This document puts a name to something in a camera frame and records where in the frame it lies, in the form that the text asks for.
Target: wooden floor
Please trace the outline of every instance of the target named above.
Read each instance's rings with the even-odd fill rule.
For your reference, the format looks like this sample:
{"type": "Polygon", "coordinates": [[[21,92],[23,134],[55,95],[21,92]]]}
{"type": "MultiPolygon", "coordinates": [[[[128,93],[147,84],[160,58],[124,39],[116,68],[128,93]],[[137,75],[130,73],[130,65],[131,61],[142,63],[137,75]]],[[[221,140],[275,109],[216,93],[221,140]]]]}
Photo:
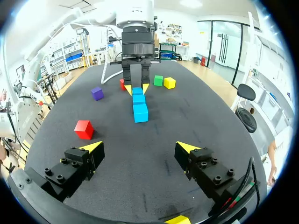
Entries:
{"type": "MultiPolygon", "coordinates": [[[[183,65],[185,68],[187,68],[189,71],[191,71],[194,75],[196,75],[198,78],[200,78],[202,81],[204,81],[216,94],[218,94],[223,101],[230,107],[237,96],[237,89],[233,87],[229,82],[227,82],[224,78],[222,78],[220,75],[212,71],[211,69],[207,67],[203,67],[200,64],[195,64],[190,61],[177,61],[181,65],[183,65]]],[[[76,81],[76,79],[86,70],[87,68],[81,68],[81,69],[75,69],[72,70],[72,79],[69,81],[60,91],[57,91],[57,96],[59,98],[60,94],[64,94],[64,92],[70,87],[73,82],[76,81]]],[[[51,100],[49,97],[46,97],[47,103],[51,103],[51,100]]],[[[49,109],[47,106],[43,105],[43,116],[46,117],[49,113],[49,109]]],[[[26,152],[24,150],[21,151],[22,158],[26,158],[26,152]]],[[[6,158],[3,161],[3,165],[6,167],[9,167],[10,161],[6,158]]],[[[24,169],[25,164],[20,162],[20,167],[24,169]]],[[[5,169],[1,169],[1,173],[3,177],[6,179],[8,177],[8,172],[5,169]]]]}
{"type": "Polygon", "coordinates": [[[237,89],[213,70],[189,61],[178,61],[194,75],[204,81],[223,101],[231,107],[237,96],[237,89]]]}

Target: cube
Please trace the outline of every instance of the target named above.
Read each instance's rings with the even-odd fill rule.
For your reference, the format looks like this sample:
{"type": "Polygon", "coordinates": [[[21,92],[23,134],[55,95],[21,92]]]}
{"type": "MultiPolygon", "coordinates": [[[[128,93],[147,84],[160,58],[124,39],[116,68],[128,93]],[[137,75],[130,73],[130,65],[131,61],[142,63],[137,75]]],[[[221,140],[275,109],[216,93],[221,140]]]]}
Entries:
{"type": "Polygon", "coordinates": [[[164,79],[164,86],[167,89],[173,89],[176,86],[176,80],[171,78],[171,77],[165,78],[164,79]]]}
{"type": "Polygon", "coordinates": [[[125,88],[125,81],[123,79],[120,80],[120,83],[121,83],[121,89],[124,91],[126,90],[125,88]]]}
{"type": "Polygon", "coordinates": [[[133,105],[136,104],[145,104],[145,96],[144,95],[133,95],[133,105]]]}
{"type": "Polygon", "coordinates": [[[141,87],[133,87],[132,88],[132,95],[143,95],[143,90],[141,87]]]}
{"type": "Polygon", "coordinates": [[[146,104],[133,105],[135,123],[147,122],[149,120],[149,111],[146,104]]]}
{"type": "Polygon", "coordinates": [[[90,140],[93,137],[93,126],[88,120],[79,120],[75,127],[76,134],[80,139],[90,140]]]}
{"type": "Polygon", "coordinates": [[[95,87],[91,90],[91,92],[95,100],[99,100],[104,97],[103,90],[100,87],[95,87]]]}
{"type": "Polygon", "coordinates": [[[163,84],[163,76],[155,75],[154,85],[162,86],[162,84],[163,84]]]}

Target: blue cube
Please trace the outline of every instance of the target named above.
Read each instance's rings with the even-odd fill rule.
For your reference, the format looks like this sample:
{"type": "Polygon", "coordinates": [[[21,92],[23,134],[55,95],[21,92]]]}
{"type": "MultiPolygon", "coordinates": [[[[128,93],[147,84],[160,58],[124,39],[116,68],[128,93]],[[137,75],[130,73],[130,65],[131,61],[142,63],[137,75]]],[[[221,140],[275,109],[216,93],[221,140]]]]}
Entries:
{"type": "Polygon", "coordinates": [[[135,123],[147,122],[149,120],[149,111],[146,104],[133,105],[135,123]]]}
{"type": "Polygon", "coordinates": [[[103,90],[100,87],[92,89],[91,92],[95,100],[99,100],[104,97],[103,90]]]}
{"type": "Polygon", "coordinates": [[[133,95],[133,105],[136,104],[145,104],[145,96],[144,95],[133,95]]]}
{"type": "Polygon", "coordinates": [[[132,95],[143,95],[143,90],[141,87],[133,87],[132,95]]]}

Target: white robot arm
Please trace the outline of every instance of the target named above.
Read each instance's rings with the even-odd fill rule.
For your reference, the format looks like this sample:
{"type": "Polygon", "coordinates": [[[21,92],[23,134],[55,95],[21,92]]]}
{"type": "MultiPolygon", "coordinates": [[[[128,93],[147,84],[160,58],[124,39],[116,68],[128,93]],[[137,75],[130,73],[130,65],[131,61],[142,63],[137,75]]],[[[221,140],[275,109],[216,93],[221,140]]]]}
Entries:
{"type": "Polygon", "coordinates": [[[37,41],[38,44],[35,44],[31,50],[25,54],[25,59],[29,63],[29,69],[24,76],[23,86],[25,86],[25,88],[22,88],[21,90],[21,98],[16,95],[10,83],[5,60],[5,38],[2,38],[0,68],[7,84],[7,91],[11,98],[12,108],[9,112],[10,119],[7,113],[0,113],[0,137],[11,139],[16,137],[20,142],[23,142],[41,110],[38,102],[43,99],[43,96],[40,95],[40,97],[37,97],[34,88],[44,56],[42,48],[68,24],[70,24],[73,29],[77,30],[90,25],[112,25],[115,21],[116,26],[123,29],[134,28],[135,30],[135,27],[140,27],[146,30],[151,29],[154,26],[153,0],[120,0],[117,10],[112,9],[111,6],[107,5],[107,7],[103,6],[89,14],[83,14],[79,8],[71,10],[70,13],[66,14],[58,23],[52,26],[48,32],[44,32],[40,41],[37,41]]]}

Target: chair seat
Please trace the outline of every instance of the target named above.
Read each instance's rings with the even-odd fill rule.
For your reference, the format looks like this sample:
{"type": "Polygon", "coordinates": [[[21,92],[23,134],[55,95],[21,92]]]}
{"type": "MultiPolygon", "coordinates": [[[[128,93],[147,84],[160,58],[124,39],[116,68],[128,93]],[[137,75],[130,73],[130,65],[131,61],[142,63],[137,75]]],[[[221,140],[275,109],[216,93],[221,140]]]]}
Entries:
{"type": "Polygon", "coordinates": [[[257,128],[256,120],[254,119],[254,117],[249,111],[239,107],[236,109],[235,114],[240,119],[240,121],[244,124],[244,126],[246,127],[249,133],[253,133],[256,131],[257,128]]]}

